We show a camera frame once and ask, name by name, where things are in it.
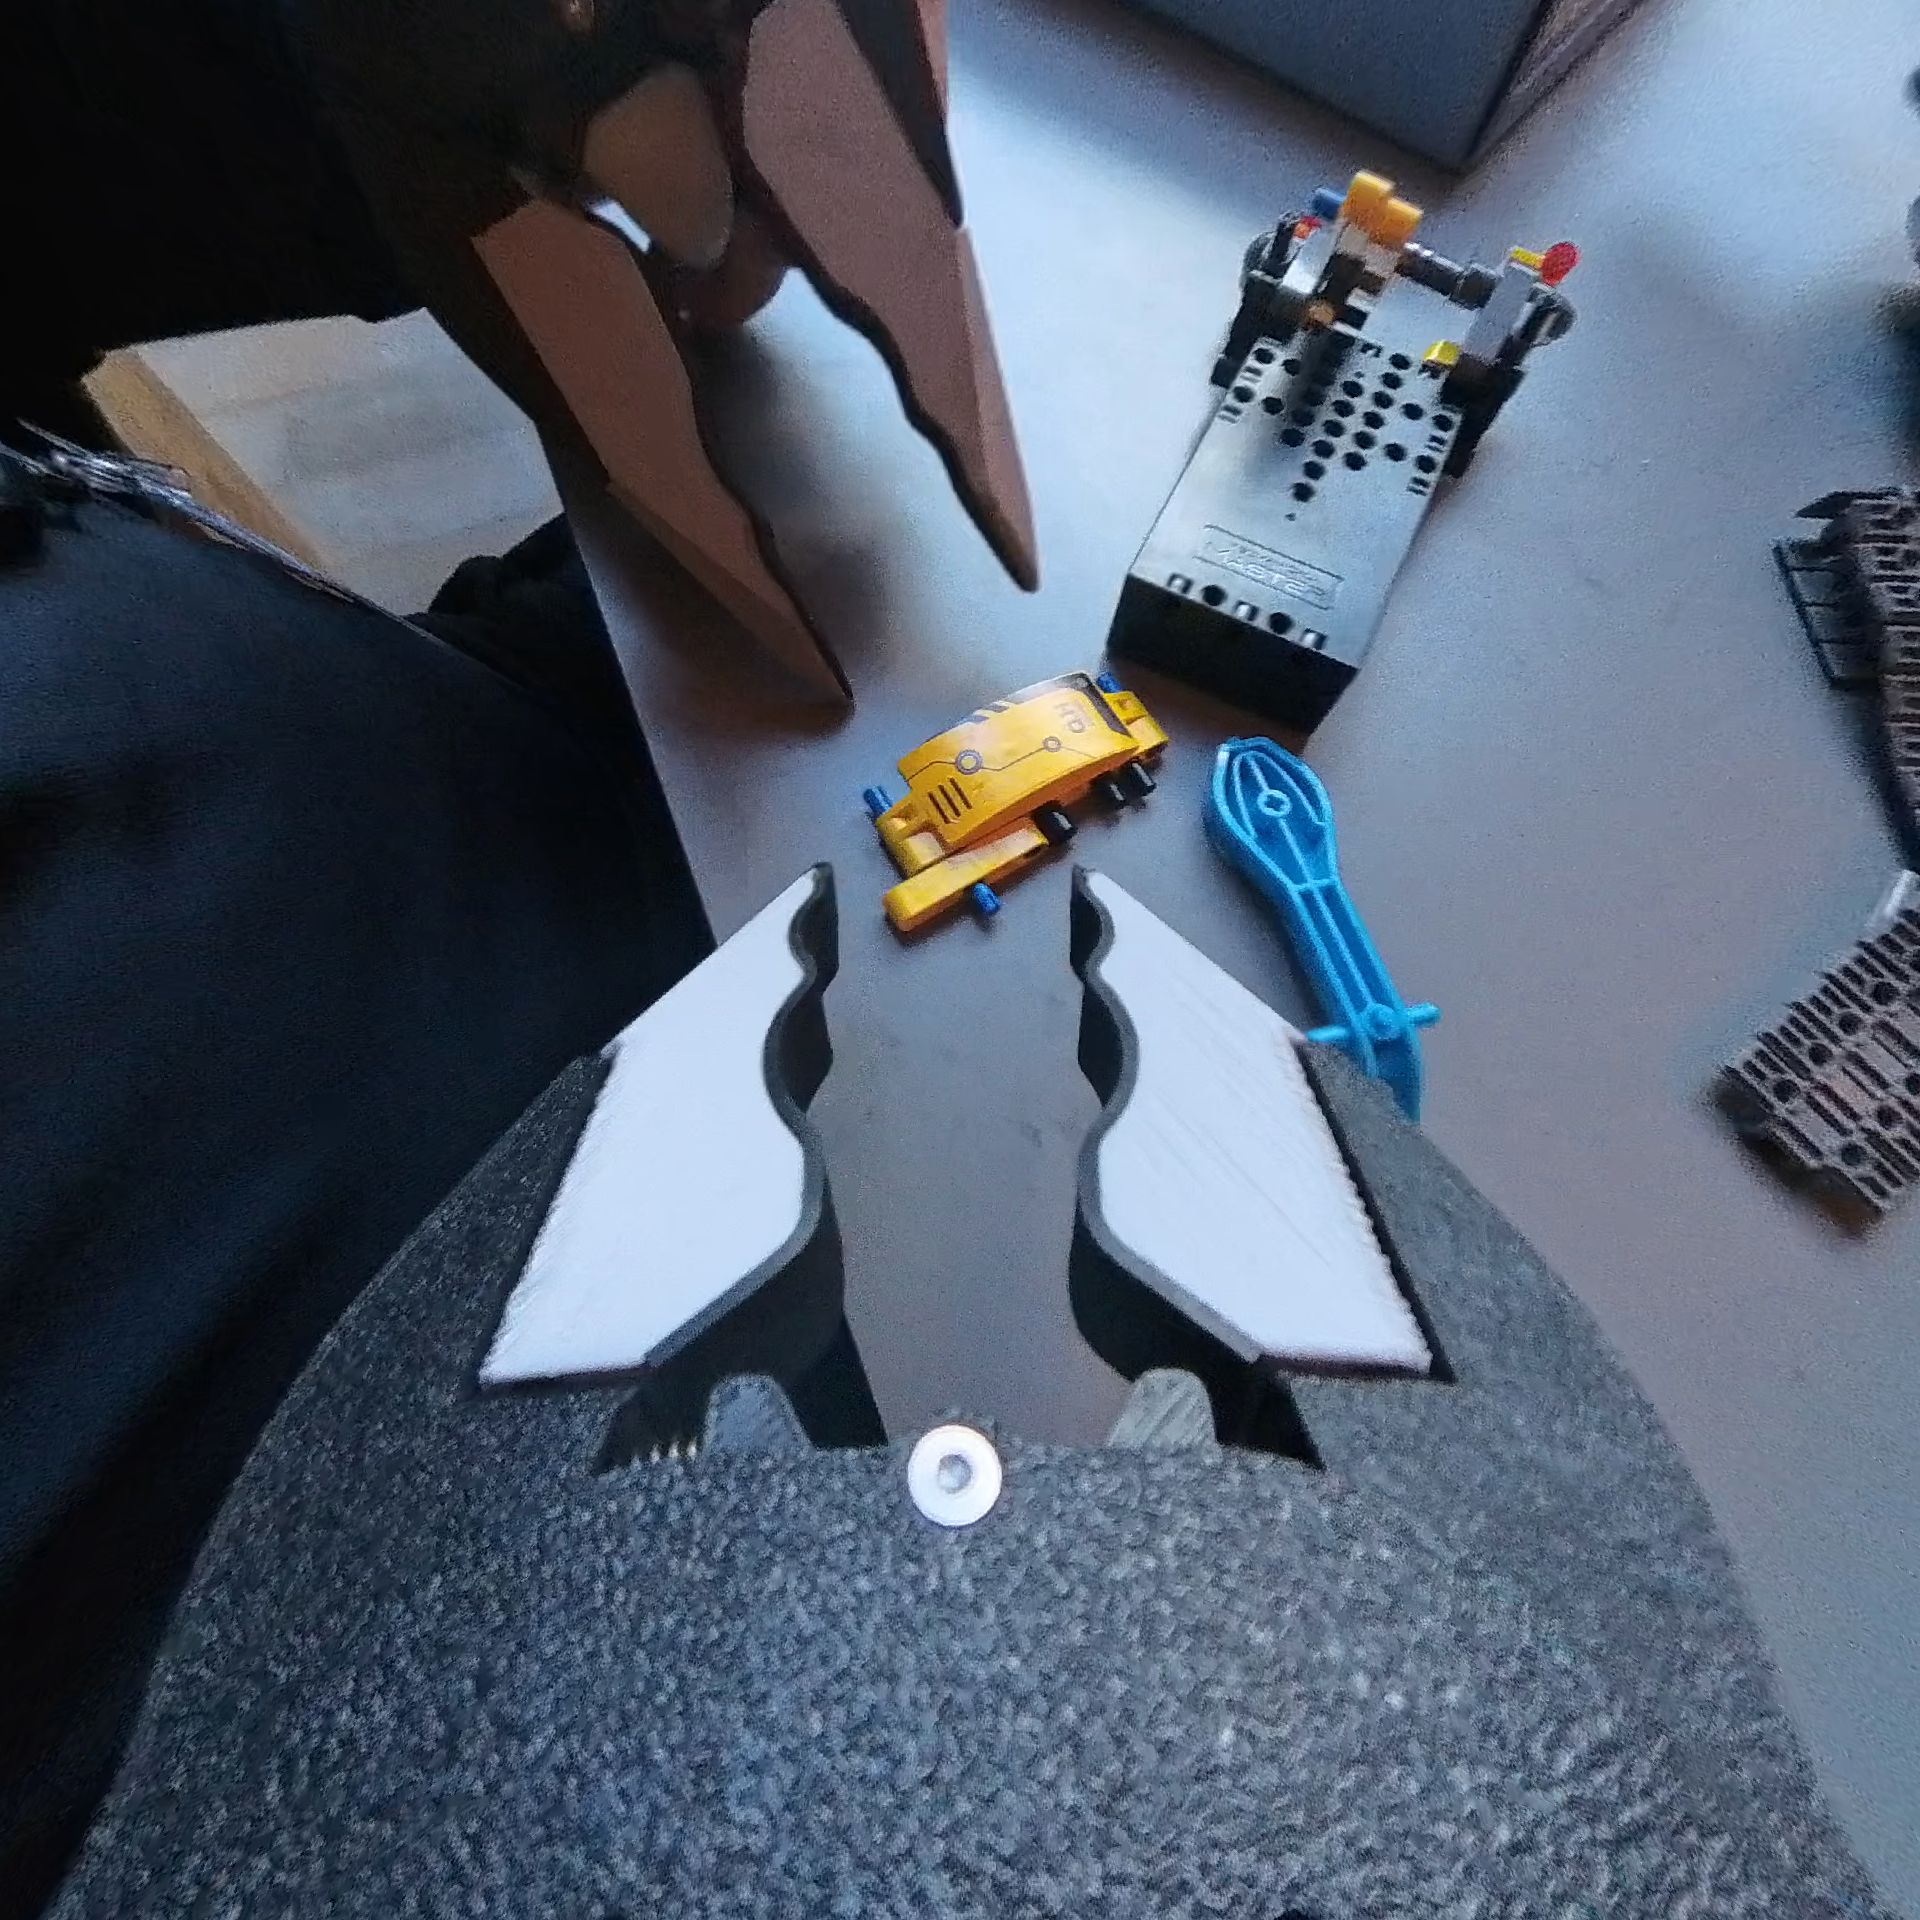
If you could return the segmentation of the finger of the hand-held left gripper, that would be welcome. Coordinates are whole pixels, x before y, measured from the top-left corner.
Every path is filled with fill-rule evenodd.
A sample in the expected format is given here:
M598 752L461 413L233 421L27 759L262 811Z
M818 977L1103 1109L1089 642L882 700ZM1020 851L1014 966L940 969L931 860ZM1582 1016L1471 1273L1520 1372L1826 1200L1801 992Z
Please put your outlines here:
M854 690L789 584L757 517L709 458L680 341L640 253L592 215L529 199L475 237L492 286L536 345L613 502L808 700Z
M884 363L900 406L1017 589L1028 480L915 2L761 2L738 156L785 253Z

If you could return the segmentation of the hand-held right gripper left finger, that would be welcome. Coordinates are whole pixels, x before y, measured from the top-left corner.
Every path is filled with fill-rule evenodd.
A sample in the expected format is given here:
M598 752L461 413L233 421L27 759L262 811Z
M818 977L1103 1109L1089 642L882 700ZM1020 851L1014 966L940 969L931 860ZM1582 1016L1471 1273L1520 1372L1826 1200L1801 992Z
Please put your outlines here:
M657 1376L770 1282L826 1267L811 1105L831 1073L837 875L811 866L598 1055L598 1090L485 1384Z

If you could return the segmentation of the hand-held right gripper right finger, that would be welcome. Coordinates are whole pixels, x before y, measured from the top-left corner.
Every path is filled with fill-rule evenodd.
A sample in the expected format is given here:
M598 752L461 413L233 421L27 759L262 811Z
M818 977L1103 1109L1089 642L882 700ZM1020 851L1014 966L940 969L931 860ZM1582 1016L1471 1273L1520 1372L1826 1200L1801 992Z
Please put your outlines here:
M1074 869L1078 1153L1094 1255L1263 1372L1431 1372L1308 1035L1117 880Z

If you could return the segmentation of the yellow toy brick assembly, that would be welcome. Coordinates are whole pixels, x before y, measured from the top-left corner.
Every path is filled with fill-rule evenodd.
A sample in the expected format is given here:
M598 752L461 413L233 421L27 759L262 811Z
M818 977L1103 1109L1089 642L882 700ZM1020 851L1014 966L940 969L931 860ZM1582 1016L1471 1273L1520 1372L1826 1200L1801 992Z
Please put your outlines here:
M1011 880L1067 845L1090 807L1143 805L1169 736L1112 672L1065 672L988 703L900 762L901 795L863 790L900 883L904 942L954 916L999 916Z

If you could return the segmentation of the black toy battery box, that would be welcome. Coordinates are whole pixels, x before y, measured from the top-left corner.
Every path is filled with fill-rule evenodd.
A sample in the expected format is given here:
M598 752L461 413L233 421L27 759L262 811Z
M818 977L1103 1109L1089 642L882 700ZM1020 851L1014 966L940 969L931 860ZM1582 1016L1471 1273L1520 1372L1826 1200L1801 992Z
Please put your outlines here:
M1406 329L1255 341L1128 569L1107 654L1312 736L1467 427L1446 374Z

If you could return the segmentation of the blue brick separator tool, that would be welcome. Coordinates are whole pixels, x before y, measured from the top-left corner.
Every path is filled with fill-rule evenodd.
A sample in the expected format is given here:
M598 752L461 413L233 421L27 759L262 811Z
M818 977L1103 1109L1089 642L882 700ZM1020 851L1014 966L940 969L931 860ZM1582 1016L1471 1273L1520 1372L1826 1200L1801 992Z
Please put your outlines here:
M1206 833L1276 916L1320 1014L1309 1041L1345 1051L1408 1121L1422 1121L1422 1031L1440 1023L1440 1007L1406 999L1382 963L1339 871L1335 814L1320 774L1275 737L1226 740L1213 759Z

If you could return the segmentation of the open blue cardboard box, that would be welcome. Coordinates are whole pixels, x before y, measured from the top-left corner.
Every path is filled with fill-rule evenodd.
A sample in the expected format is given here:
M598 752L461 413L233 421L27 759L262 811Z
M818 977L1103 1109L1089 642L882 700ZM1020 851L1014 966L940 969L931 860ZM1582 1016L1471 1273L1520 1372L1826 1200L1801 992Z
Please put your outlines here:
M1136 2L1141 13L1377 130L1471 170L1637 2Z

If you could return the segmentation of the grey toy track strip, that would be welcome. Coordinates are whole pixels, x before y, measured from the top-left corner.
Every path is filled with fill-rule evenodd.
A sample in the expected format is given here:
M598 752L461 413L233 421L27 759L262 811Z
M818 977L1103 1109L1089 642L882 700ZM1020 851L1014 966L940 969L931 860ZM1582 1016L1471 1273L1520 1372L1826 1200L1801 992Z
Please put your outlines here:
M1918 875L1868 933L1719 1073L1747 1145L1848 1226L1918 1191Z
M1877 716L1877 765L1900 836L1918 851L1918 490L1826 492L1775 563L1820 672Z

